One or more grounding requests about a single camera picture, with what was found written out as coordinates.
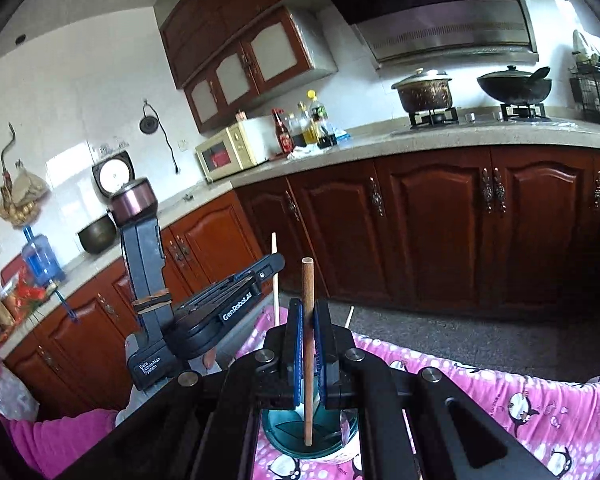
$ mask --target range hood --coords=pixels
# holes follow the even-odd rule
[[[331,0],[378,65],[483,56],[535,62],[525,0]]]

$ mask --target floor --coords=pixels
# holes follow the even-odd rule
[[[280,305],[288,303],[281,294]],[[349,304],[330,301],[331,320],[344,324]],[[349,327],[480,368],[550,380],[584,382],[600,375],[600,314],[552,322],[500,322],[423,316],[357,305]]]

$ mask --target power cord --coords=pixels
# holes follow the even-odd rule
[[[176,169],[176,174],[180,173],[180,168],[178,167],[178,163],[176,162],[176,157],[175,155],[173,155],[173,148],[171,147],[171,144],[169,143],[169,138],[167,137],[167,132],[164,131],[164,128],[162,127],[162,121],[160,120],[160,117],[158,116],[158,112],[155,111],[155,108],[152,107],[147,100],[144,100],[144,106],[142,106],[142,114],[146,117],[146,108],[149,107],[151,108],[151,111],[154,113],[155,115],[155,119],[158,121],[158,126],[160,126],[160,129],[162,130],[162,132],[164,133],[164,140],[167,142],[167,146],[169,147],[169,150],[171,151],[171,160],[173,161],[173,167]]]

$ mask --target blue water bottle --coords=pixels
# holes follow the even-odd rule
[[[30,226],[24,226],[24,235],[27,243],[22,248],[22,259],[29,267],[37,286],[47,286],[51,280],[62,282],[65,279],[64,272],[54,250],[45,235],[34,236]]]

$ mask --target microwave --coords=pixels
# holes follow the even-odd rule
[[[238,121],[196,146],[209,183],[253,168],[280,152],[272,116]]]

